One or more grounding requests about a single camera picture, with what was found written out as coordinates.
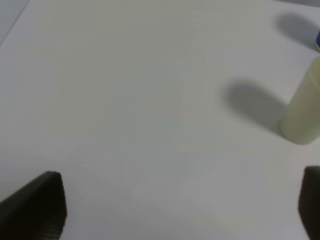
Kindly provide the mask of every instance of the black rubber pad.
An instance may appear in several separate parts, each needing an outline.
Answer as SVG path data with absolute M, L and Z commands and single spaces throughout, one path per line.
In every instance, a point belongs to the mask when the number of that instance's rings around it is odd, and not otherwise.
M 58 240 L 66 217 L 61 174 L 45 172 L 0 203 L 0 240 Z
M 304 170 L 299 213 L 309 238 L 320 240 L 320 166 L 308 166 Z

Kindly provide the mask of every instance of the pale yellow bottle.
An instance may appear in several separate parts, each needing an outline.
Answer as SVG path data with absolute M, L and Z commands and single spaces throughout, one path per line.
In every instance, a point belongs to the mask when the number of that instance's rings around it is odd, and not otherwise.
M 320 56 L 306 71 L 280 122 L 280 130 L 289 141 L 302 145 L 320 136 Z

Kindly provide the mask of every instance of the white background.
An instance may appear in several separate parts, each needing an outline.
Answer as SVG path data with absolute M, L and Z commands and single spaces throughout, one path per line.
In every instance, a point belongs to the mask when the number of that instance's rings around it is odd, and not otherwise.
M 307 240 L 319 141 L 277 120 L 320 8 L 258 0 L 31 0 L 0 47 L 0 198 L 62 174 L 63 240 Z
M 0 0 L 0 44 L 29 0 Z

